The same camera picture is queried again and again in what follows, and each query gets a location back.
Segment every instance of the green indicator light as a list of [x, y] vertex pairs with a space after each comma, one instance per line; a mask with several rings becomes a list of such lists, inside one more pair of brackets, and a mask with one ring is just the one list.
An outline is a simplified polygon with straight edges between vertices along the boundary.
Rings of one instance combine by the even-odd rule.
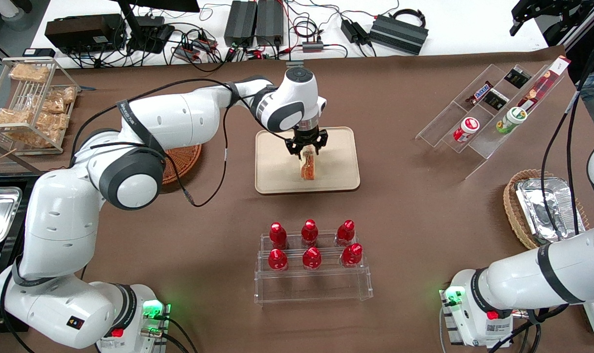
[[161, 315], [163, 310], [164, 304], [156, 299], [144, 302], [142, 305], [142, 313], [145, 317], [150, 317], [151, 319], [155, 317], [155, 315]]
[[465, 295], [465, 289], [460, 286], [452, 286], [445, 290], [445, 297], [447, 297], [450, 302], [461, 303], [461, 297], [463, 295]]

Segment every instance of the power supply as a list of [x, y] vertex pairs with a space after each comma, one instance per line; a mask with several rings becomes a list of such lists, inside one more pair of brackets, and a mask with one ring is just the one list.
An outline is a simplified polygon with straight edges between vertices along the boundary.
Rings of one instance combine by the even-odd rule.
[[256, 33], [257, 2], [233, 1], [225, 27], [225, 45], [235, 43], [240, 47], [252, 47]]
[[427, 38], [427, 29], [380, 14], [375, 18], [369, 37], [375, 43], [418, 55]]
[[284, 8], [280, 0], [258, 0], [256, 34], [261, 46], [284, 44]]

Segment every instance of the label sticker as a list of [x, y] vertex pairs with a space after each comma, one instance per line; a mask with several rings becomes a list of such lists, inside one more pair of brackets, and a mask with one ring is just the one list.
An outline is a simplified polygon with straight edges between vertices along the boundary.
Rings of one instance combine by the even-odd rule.
[[76, 316], [70, 316], [70, 319], [68, 319], [68, 322], [66, 322], [66, 326], [81, 330], [81, 326], [83, 326], [84, 322], [85, 320], [81, 320]]
[[487, 335], [503, 336], [510, 332], [510, 320], [487, 320]]
[[97, 43], [107, 43], [106, 36], [93, 36], [92, 39], [94, 40], [94, 42], [97, 42]]

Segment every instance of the chocolate bar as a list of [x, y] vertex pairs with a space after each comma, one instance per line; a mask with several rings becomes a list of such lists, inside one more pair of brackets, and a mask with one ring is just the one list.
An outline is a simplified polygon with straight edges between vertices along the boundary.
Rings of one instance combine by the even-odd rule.
[[512, 83], [514, 87], [517, 87], [518, 89], [523, 87], [523, 85], [525, 85], [531, 78], [532, 76], [522, 69], [519, 69], [519, 67], [510, 69], [510, 72], [504, 77], [506, 81]]
[[508, 98], [495, 89], [490, 89], [483, 101], [485, 101], [488, 105], [491, 105], [491, 107], [499, 110], [504, 105], [506, 105], [506, 103], [508, 103]]
[[489, 92], [490, 89], [492, 89], [491, 82], [487, 81], [485, 82], [485, 85], [481, 87], [481, 89], [476, 90], [476, 93], [474, 93], [473, 96], [465, 99], [465, 102], [470, 103], [471, 105], [476, 105], [482, 99], [482, 97]]

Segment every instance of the red emergency button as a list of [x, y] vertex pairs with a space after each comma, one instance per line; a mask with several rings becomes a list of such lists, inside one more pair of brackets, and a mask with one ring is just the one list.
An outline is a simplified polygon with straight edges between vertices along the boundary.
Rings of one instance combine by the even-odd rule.
[[489, 320], [495, 320], [495, 319], [499, 319], [499, 314], [497, 313], [497, 311], [488, 311], [487, 317]]
[[115, 328], [111, 330], [111, 337], [122, 337], [122, 333], [124, 332], [122, 328]]

